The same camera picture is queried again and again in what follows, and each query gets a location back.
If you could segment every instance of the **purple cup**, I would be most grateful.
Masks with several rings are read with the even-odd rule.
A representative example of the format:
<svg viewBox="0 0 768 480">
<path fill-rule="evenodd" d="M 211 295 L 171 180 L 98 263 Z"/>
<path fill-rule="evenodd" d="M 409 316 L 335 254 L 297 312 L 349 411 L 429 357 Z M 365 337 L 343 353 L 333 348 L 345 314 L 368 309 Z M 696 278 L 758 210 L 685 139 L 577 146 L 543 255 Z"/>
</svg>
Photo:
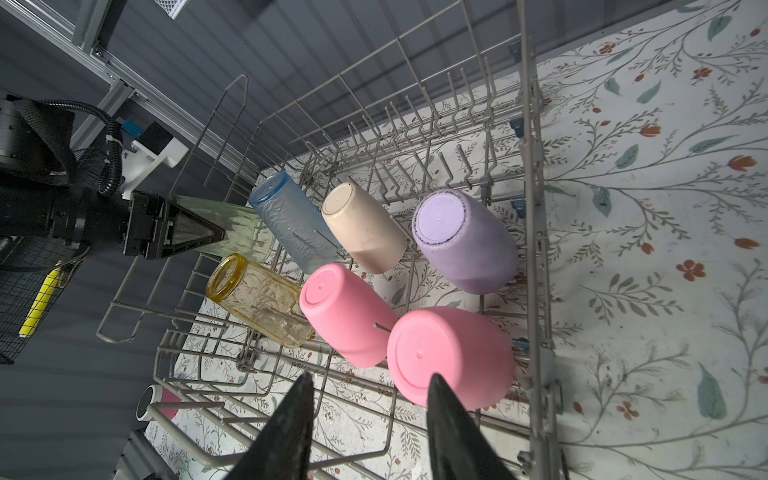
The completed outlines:
<svg viewBox="0 0 768 480">
<path fill-rule="evenodd" d="M 416 208 L 412 231 L 432 265 L 467 293 L 493 293 L 518 272 L 515 239 L 483 204 L 460 191 L 428 195 Z"/>
</svg>

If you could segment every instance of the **white mesh object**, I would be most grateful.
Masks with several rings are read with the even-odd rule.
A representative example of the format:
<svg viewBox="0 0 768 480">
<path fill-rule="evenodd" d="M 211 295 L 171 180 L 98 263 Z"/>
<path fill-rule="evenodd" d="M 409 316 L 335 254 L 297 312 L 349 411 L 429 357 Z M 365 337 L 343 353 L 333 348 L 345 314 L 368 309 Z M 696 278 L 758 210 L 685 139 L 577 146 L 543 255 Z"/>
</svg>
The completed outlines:
<svg viewBox="0 0 768 480">
<path fill-rule="evenodd" d="M 176 15 L 179 15 L 181 9 L 189 2 L 189 0 L 154 0 L 169 17 L 176 19 Z"/>
</svg>

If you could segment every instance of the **black cable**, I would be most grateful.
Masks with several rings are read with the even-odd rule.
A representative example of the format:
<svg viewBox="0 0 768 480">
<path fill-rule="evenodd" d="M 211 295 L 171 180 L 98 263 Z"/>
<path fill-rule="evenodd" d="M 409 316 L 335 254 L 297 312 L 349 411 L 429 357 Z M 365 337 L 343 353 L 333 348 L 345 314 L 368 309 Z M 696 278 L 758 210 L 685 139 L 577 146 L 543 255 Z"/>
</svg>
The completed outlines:
<svg viewBox="0 0 768 480">
<path fill-rule="evenodd" d="M 111 197 L 118 191 L 123 177 L 123 160 L 121 153 L 123 144 L 121 141 L 120 124 L 107 112 L 91 104 L 75 100 L 40 100 L 39 103 L 65 110 L 83 111 L 98 118 L 107 126 L 107 164 L 101 171 L 98 193 L 103 197 Z"/>
<path fill-rule="evenodd" d="M 60 263 L 58 265 L 49 266 L 45 268 L 40 268 L 37 266 L 2 266 L 0 265 L 0 272 L 11 272 L 11 273 L 48 273 L 52 272 L 53 270 L 56 270 L 57 268 L 62 268 L 63 266 L 69 265 L 70 263 L 77 262 L 79 260 L 82 260 L 85 258 L 86 255 L 88 255 L 88 252 L 91 251 L 91 246 L 87 245 L 85 247 L 85 251 L 83 253 L 80 253 L 79 255 L 72 257 L 71 259 L 67 260 L 64 263 Z"/>
</svg>

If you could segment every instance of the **blue glass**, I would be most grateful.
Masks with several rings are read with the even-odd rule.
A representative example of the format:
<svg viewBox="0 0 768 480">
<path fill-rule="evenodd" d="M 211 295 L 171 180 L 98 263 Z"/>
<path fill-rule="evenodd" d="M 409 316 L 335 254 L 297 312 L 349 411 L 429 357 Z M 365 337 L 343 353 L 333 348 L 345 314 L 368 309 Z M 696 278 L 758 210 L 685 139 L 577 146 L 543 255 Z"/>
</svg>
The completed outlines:
<svg viewBox="0 0 768 480">
<path fill-rule="evenodd" d="M 286 172 L 274 174 L 257 186 L 248 203 L 307 275 L 336 261 L 339 241 L 320 210 Z"/>
</svg>

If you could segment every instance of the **beige cup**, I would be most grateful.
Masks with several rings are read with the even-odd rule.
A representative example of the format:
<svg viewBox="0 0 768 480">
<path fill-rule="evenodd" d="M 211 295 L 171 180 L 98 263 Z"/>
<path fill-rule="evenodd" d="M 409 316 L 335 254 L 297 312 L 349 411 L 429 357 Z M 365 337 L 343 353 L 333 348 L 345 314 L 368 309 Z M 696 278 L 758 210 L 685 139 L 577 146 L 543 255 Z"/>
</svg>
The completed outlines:
<svg viewBox="0 0 768 480">
<path fill-rule="evenodd" d="M 368 273 L 386 272 L 406 251 L 406 235 L 385 208 L 357 184 L 348 182 L 331 190 L 322 212 L 342 247 Z"/>
</svg>

